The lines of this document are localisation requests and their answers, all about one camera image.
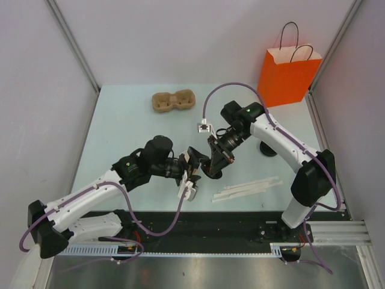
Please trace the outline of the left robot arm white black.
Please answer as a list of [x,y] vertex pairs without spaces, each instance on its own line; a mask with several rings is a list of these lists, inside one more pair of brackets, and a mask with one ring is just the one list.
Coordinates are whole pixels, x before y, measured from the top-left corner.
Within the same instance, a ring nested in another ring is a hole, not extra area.
[[130,250],[138,247],[138,229],[144,226],[130,209],[114,210],[103,216],[86,217],[96,205],[147,184],[152,176],[176,181],[180,200],[192,200],[196,183],[200,179],[197,170],[208,160],[192,147],[178,157],[173,155],[173,143],[165,136],[157,135],[145,147],[138,148],[114,163],[97,180],[82,190],[61,199],[44,204],[36,200],[28,206],[28,230],[39,246],[40,258],[48,259],[64,251],[74,241],[131,241]]

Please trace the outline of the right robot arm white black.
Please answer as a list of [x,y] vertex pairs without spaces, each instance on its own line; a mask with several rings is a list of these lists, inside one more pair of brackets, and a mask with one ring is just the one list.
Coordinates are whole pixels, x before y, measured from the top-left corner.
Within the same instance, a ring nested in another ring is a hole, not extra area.
[[254,102],[241,107],[236,101],[227,103],[221,116],[229,124],[226,132],[208,138],[211,157],[201,162],[202,171],[219,179],[222,170],[235,160],[233,151],[253,136],[281,156],[295,173],[291,185],[292,199],[277,227],[283,241],[299,235],[299,227],[311,209],[333,188],[336,180],[335,159],[328,149],[320,152],[295,138]]

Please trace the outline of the black plastic cup lid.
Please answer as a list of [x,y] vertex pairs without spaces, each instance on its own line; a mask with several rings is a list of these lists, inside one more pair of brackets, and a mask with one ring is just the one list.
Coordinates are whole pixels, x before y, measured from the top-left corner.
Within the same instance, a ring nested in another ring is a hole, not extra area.
[[214,172],[213,169],[211,168],[211,161],[206,160],[201,162],[200,166],[202,172],[211,179],[220,179],[223,176],[223,173],[221,170]]

